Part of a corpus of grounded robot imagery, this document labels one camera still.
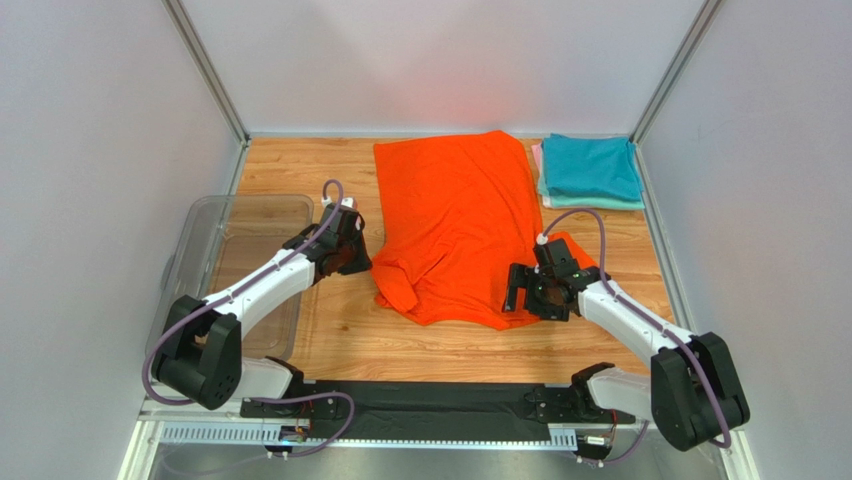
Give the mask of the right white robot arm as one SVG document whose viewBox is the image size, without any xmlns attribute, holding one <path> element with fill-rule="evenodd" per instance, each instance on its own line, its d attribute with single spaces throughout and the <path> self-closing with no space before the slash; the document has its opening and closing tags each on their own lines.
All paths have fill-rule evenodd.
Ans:
<svg viewBox="0 0 852 480">
<path fill-rule="evenodd" d="M 653 422 L 675 449 L 729 445 L 751 409 L 727 343 L 663 320 L 598 266 L 581 267 L 563 240 L 540 241 L 532 266 L 508 270 L 503 309 L 523 308 L 547 321 L 581 317 L 603 328 L 648 368 L 630 374 L 602 362 L 575 373 L 570 389 L 580 413 L 616 410 Z"/>
</svg>

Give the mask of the orange t shirt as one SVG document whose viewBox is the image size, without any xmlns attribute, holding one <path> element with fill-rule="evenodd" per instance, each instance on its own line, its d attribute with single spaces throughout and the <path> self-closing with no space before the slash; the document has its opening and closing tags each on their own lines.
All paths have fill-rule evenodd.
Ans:
<svg viewBox="0 0 852 480">
<path fill-rule="evenodd" d="M 524 145 L 502 131 L 373 148 L 385 243 L 370 271 L 376 303 L 419 324 L 535 324 L 506 312 L 512 264 L 531 266 L 543 232 Z"/>
</svg>

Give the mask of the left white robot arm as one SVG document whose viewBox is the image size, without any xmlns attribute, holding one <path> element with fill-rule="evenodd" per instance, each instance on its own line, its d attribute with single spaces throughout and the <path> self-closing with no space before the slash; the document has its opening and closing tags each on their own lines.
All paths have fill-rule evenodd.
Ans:
<svg viewBox="0 0 852 480">
<path fill-rule="evenodd" d="M 321 280 L 372 266 L 355 200 L 325 200 L 324 207 L 320 223 L 285 242 L 247 277 L 202 299 L 184 295 L 172 304 L 144 362 L 143 384 L 151 399 L 216 410 L 232 399 L 284 397 L 291 369 L 280 360 L 245 356 L 247 334 Z"/>
</svg>

